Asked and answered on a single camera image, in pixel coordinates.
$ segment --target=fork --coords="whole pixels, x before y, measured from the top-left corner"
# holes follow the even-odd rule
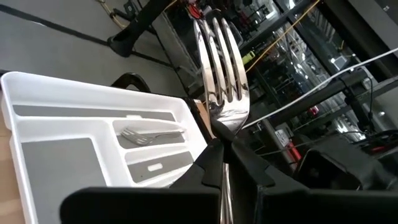
[[[149,136],[144,136],[142,134],[139,134],[139,133],[133,131],[131,128],[127,127],[127,128],[123,129],[123,131],[120,133],[120,135],[138,146],[147,146],[158,138],[165,137],[165,136],[167,136],[169,138],[177,138],[177,137],[181,136],[181,134],[183,134],[183,133],[184,133],[183,131],[173,131],[173,132],[169,132],[169,133],[158,134],[154,137],[149,137]]]
[[[193,23],[205,86],[207,111],[211,120],[221,122],[236,134],[249,116],[248,80],[238,45],[227,21],[222,19],[221,27],[216,18],[213,18],[212,22],[214,31],[206,21]],[[233,223],[232,202],[229,165],[223,164],[221,223]]]

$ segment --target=white cable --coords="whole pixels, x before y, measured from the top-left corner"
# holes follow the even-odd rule
[[[377,59],[379,59],[379,58],[381,58],[381,57],[384,57],[384,56],[386,56],[386,55],[389,55],[389,54],[391,54],[391,53],[394,53],[394,52],[396,52],[397,50],[398,50],[398,48],[396,48],[396,49],[394,49],[394,50],[390,50],[390,51],[388,51],[388,52],[386,52],[386,53],[384,53],[384,54],[380,54],[379,56],[376,56],[376,57],[371,58],[371,59],[369,59],[369,60],[366,60],[366,61],[364,61],[364,62],[361,62],[361,63],[358,63],[358,64],[356,64],[356,65],[353,65],[353,66],[351,66],[350,68],[346,68],[346,69],[344,69],[344,70],[342,70],[342,71],[340,71],[340,72],[338,72],[338,73],[332,75],[331,77],[329,77],[329,78],[326,79],[325,81],[321,82],[321,84],[317,85],[317,86],[316,86],[315,88],[313,88],[312,90],[306,92],[304,95],[300,96],[300,97],[297,98],[296,100],[294,100],[294,101],[288,103],[287,105],[285,105],[285,106],[283,106],[283,107],[281,107],[281,108],[275,110],[274,112],[271,112],[271,113],[269,113],[269,114],[267,114],[267,115],[265,115],[265,116],[263,116],[263,117],[261,117],[261,118],[255,120],[255,121],[253,121],[253,122],[251,122],[251,123],[249,123],[249,124],[243,126],[242,129],[247,128],[247,127],[249,127],[249,126],[251,126],[251,125],[253,125],[253,124],[256,124],[257,122],[261,121],[262,119],[269,118],[270,116],[272,116],[272,115],[274,115],[274,114],[276,114],[276,113],[279,113],[279,112],[281,112],[282,110],[284,110],[284,109],[286,109],[286,108],[292,106],[293,104],[295,104],[295,103],[297,103],[298,101],[300,101],[300,100],[304,99],[305,97],[307,97],[309,94],[311,94],[311,93],[313,93],[314,91],[318,90],[319,87],[323,86],[324,84],[329,83],[330,80],[336,78],[337,76],[339,76],[339,75],[341,75],[341,74],[343,74],[343,73],[345,73],[345,72],[347,72],[347,71],[350,71],[351,69],[354,69],[354,68],[356,68],[356,67],[362,66],[362,65],[367,64],[367,63],[369,63],[369,62],[373,62],[374,60],[377,60]]]

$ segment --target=white cutlery organizer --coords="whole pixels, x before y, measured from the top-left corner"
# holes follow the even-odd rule
[[[90,186],[167,187],[206,142],[180,98],[21,72],[1,78],[8,129],[27,223],[57,223],[72,192]],[[120,136],[184,131],[149,146]]]

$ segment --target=gray floor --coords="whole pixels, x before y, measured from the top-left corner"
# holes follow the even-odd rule
[[[111,0],[107,4],[110,8],[123,9],[125,2]],[[120,31],[95,0],[2,0],[1,4],[103,40]],[[154,93],[185,94],[171,68],[135,56],[122,58],[102,45],[3,12],[0,12],[0,27],[0,69],[99,85],[110,85],[121,74],[135,72],[144,78]],[[158,18],[154,27],[172,55],[173,63],[189,67],[189,59],[181,48],[176,47],[176,39],[165,21]],[[135,49],[167,61],[156,37],[148,32],[136,42]]]

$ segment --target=fork tines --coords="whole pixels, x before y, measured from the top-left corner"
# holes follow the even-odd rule
[[[194,21],[209,106],[242,100],[248,95],[248,80],[238,45],[225,19],[221,20],[221,25],[220,27],[217,18],[213,18],[213,32],[206,21]]]

